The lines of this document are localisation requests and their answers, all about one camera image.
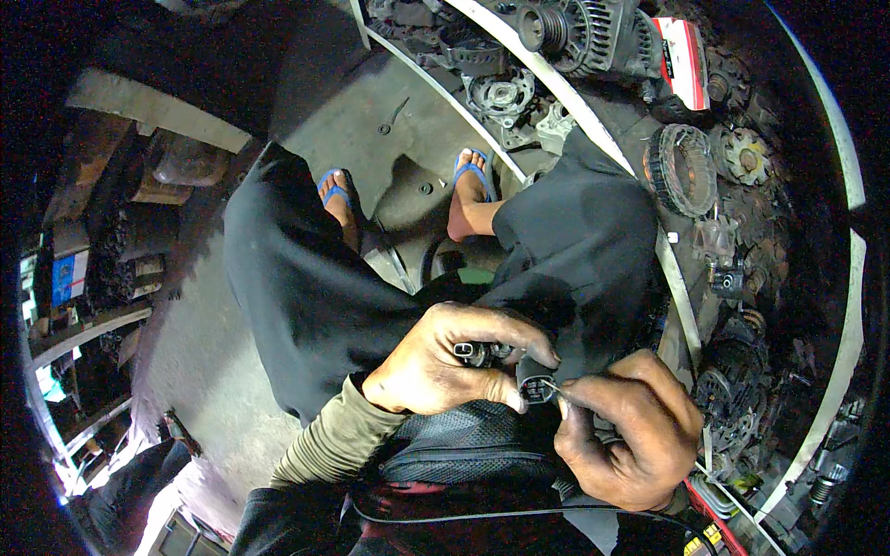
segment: sleeve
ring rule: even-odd
[[[368,459],[408,418],[368,402],[352,380],[352,375],[346,377],[343,390],[296,437],[275,467],[270,487],[355,479]]]
[[[252,490],[229,554],[348,553],[358,529],[349,535],[349,528],[341,528],[345,491],[346,485],[321,482]]]

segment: fingernail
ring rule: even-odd
[[[516,410],[516,413],[525,413],[528,409],[525,400],[519,395],[519,392],[510,392],[506,395],[506,404]]]
[[[569,402],[565,400],[562,396],[556,399],[556,404],[559,406],[559,412],[562,414],[562,420],[565,421],[569,418]]]

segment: black bag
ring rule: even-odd
[[[520,419],[529,416],[483,399],[439,415],[412,415],[391,438],[408,445],[379,466],[381,479],[445,485],[521,480],[549,487],[555,468],[542,450],[530,449],[539,444],[525,439]]]

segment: box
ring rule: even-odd
[[[85,249],[53,261],[52,307],[58,307],[84,292],[86,262],[90,250]]]

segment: green object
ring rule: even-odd
[[[495,273],[483,269],[464,267],[457,270],[460,281],[464,284],[485,285],[495,280]]]

